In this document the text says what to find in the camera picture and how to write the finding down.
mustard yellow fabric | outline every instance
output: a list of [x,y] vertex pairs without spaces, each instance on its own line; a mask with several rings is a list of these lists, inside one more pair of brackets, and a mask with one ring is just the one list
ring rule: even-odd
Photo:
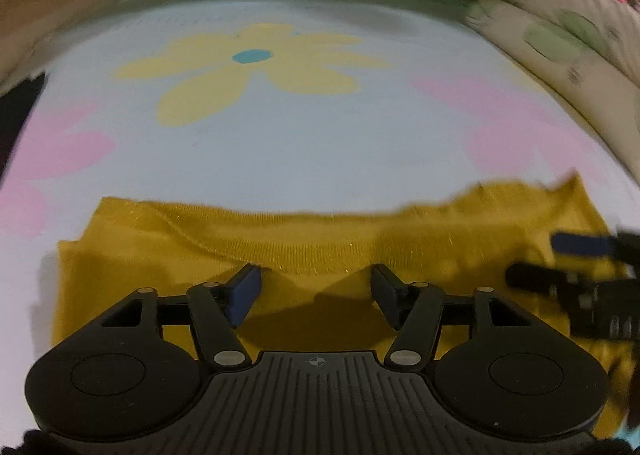
[[[607,233],[577,176],[550,190],[518,182],[485,184],[443,206],[370,216],[240,214],[105,198],[81,239],[59,244],[53,339],[60,342],[139,287],[182,294],[207,279],[224,282],[250,262],[264,268],[262,294],[238,332],[254,358],[270,349],[373,349],[383,358],[394,331],[370,298],[372,263],[386,263],[407,282],[433,281],[452,294],[470,294],[480,285],[505,291],[504,270],[515,260],[579,269],[601,279],[623,274],[609,261],[555,258],[549,236],[558,229]],[[556,303],[517,292],[509,297],[568,333]],[[169,328],[167,339],[193,353],[188,330]],[[438,356],[463,335],[446,327]],[[606,369],[624,368],[616,372],[616,391],[596,431],[612,435],[623,418],[633,369],[630,346],[580,345]]]

crosshair logo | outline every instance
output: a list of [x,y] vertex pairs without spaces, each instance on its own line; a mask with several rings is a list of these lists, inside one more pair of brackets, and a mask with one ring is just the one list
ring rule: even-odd
[[309,360],[309,365],[313,365],[315,367],[321,367],[325,363],[326,363],[326,359],[320,358],[319,356],[316,356],[315,358],[311,358]]

